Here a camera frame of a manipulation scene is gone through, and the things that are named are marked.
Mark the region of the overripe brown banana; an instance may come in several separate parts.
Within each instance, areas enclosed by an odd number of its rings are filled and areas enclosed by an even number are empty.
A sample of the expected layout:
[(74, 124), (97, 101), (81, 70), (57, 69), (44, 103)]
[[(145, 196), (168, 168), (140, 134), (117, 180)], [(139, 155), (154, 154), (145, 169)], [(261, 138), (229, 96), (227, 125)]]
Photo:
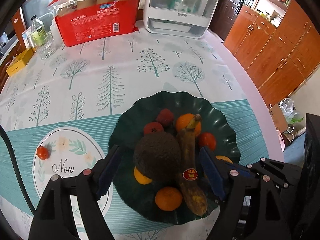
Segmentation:
[(195, 163), (195, 128), (201, 123), (201, 116), (195, 115), (177, 134), (177, 141), (181, 148), (181, 164), (179, 185), (187, 207), (197, 216), (202, 217), (208, 208), (207, 198), (198, 186), (198, 172)]

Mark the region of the yellow cardboard box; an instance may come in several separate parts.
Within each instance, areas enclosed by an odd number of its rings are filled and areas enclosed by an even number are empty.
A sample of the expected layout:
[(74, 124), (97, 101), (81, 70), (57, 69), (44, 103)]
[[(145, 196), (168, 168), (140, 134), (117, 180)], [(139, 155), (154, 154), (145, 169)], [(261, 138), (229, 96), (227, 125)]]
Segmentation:
[(19, 55), (17, 55), (12, 62), (9, 64), (6, 72), (9, 76), (15, 75), (17, 72), (22, 70), (33, 57), (33, 50), (31, 48), (26, 49)]

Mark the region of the round white printed placemat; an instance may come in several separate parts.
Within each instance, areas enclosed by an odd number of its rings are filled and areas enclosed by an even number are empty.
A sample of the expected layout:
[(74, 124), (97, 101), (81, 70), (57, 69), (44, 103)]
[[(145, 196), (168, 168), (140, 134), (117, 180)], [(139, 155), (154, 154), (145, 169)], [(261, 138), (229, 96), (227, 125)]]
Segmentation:
[(61, 178), (77, 176), (105, 158), (98, 143), (89, 134), (75, 127), (58, 127), (50, 131), (38, 146), (45, 147), (49, 152), (49, 157), (45, 160), (37, 155), (33, 159), (33, 181), (39, 197), (53, 175), (57, 174)]

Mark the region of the red lychee fruit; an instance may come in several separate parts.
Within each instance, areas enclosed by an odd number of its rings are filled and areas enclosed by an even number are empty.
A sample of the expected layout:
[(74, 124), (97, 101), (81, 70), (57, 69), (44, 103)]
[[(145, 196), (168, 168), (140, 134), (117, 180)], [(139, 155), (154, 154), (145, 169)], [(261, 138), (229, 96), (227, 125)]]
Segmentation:
[(157, 115), (156, 121), (159, 122), (162, 126), (169, 126), (173, 123), (174, 114), (171, 110), (165, 108), (160, 111)]

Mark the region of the red hawthorn fruit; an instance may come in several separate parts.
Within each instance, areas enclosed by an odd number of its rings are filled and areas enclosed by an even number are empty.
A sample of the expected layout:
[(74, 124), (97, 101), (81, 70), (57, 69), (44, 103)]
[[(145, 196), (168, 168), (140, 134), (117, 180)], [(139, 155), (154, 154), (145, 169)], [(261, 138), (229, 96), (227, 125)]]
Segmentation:
[(143, 134), (151, 134), (151, 133), (157, 133), (157, 132), (163, 132), (164, 128), (159, 122), (150, 122), (146, 124), (143, 128)]

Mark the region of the red paper cup package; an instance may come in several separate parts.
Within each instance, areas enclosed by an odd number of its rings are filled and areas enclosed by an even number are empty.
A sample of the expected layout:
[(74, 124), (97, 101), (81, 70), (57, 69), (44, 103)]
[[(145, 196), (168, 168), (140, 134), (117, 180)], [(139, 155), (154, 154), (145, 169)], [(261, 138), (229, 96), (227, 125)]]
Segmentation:
[(140, 0), (53, 0), (48, 8), (64, 44), (81, 43), (137, 31)]

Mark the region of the dark green scalloped plate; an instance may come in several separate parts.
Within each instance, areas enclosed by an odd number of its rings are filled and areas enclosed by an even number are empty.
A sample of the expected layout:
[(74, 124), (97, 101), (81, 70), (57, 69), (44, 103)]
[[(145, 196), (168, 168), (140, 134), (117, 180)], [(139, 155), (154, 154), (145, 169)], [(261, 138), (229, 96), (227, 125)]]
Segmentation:
[[(121, 163), (113, 179), (114, 186), (123, 202), (144, 218), (153, 222), (181, 225), (199, 217), (193, 214), (185, 202), (174, 211), (163, 211), (155, 203), (156, 193), (168, 186), (179, 189), (178, 174), (174, 179), (154, 181), (148, 185), (139, 184), (133, 174), (135, 163), (134, 150), (143, 134), (146, 124), (154, 122), (163, 109), (169, 109), (174, 119), (187, 113), (202, 116), (202, 132), (215, 136), (215, 155), (227, 156), (234, 163), (239, 163), (241, 153), (236, 144), (236, 133), (229, 126), (225, 115), (215, 109), (207, 100), (196, 98), (187, 92), (159, 92), (153, 96), (138, 100), (123, 113), (109, 139), (109, 147), (114, 145), (123, 149)], [(173, 122), (164, 127), (164, 132), (176, 138), (177, 131)]]

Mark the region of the large red tomato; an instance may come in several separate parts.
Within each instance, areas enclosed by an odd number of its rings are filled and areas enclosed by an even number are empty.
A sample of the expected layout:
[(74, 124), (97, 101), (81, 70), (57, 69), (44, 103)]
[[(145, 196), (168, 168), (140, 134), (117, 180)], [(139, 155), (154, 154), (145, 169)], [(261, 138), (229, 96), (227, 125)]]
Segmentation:
[(216, 139), (212, 133), (204, 132), (199, 135), (198, 138), (199, 146), (207, 146), (210, 150), (214, 151), (216, 149)]

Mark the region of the large orange tangerine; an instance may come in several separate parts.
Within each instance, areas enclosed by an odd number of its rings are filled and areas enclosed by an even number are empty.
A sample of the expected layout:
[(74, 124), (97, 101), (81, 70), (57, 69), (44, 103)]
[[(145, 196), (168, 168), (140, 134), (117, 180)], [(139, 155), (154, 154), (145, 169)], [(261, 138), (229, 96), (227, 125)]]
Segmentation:
[[(179, 116), (176, 120), (175, 128), (176, 131), (179, 132), (183, 128), (186, 128), (186, 126), (189, 124), (191, 119), (194, 117), (193, 114), (187, 113)], [(201, 123), (198, 123), (195, 128), (195, 137), (198, 137), (201, 134)]]

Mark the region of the yellow orange kumquat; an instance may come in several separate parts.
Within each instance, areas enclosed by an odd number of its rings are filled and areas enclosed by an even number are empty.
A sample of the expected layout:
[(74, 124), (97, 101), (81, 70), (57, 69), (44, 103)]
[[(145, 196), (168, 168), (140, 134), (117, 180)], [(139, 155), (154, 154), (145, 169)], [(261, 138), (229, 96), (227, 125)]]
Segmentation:
[(134, 174), (136, 181), (141, 185), (148, 185), (148, 184), (152, 183), (152, 179), (141, 174), (136, 167), (134, 168), (133, 174)]

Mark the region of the small orange tangerine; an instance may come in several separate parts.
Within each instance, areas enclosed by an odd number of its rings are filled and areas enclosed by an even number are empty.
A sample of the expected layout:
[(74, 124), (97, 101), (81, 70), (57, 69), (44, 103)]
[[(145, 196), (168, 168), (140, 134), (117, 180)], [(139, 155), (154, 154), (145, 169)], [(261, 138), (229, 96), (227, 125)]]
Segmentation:
[(183, 196), (176, 188), (165, 187), (160, 189), (155, 196), (156, 205), (163, 211), (174, 211), (182, 203)]

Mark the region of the clear glass cup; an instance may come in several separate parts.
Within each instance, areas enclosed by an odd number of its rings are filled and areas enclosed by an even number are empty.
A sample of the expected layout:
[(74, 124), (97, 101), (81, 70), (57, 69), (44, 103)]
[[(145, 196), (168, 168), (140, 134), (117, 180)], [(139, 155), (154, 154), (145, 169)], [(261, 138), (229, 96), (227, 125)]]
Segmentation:
[(37, 42), (36, 51), (42, 60), (51, 57), (55, 53), (56, 46), (51, 32), (43, 35), (39, 42)]

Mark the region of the yellow striped melon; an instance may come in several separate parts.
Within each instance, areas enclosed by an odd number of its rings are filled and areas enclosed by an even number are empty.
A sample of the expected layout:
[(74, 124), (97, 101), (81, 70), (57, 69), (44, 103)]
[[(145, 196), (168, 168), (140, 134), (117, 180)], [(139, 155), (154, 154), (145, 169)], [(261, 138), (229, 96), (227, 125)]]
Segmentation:
[(231, 164), (233, 163), (232, 160), (229, 159), (227, 156), (216, 155), (216, 158), (217, 158), (218, 160), (223, 160), (223, 161), (226, 161), (226, 162), (231, 163)]

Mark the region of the wooden cabinet row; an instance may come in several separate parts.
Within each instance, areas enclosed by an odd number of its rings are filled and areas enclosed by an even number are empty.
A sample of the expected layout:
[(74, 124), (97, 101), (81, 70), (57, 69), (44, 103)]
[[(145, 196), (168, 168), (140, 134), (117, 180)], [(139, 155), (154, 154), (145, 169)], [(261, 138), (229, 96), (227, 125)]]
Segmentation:
[(268, 106), (289, 97), (319, 65), (319, 33), (295, 0), (278, 27), (243, 6), (224, 45)]

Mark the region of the dark brown avocado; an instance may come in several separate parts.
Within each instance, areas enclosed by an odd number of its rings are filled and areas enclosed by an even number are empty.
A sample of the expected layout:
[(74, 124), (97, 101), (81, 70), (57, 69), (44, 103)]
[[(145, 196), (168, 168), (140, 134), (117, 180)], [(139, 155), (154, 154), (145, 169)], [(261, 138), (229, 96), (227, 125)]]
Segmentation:
[(137, 142), (133, 161), (137, 170), (149, 179), (171, 180), (180, 170), (181, 149), (170, 133), (150, 133)]

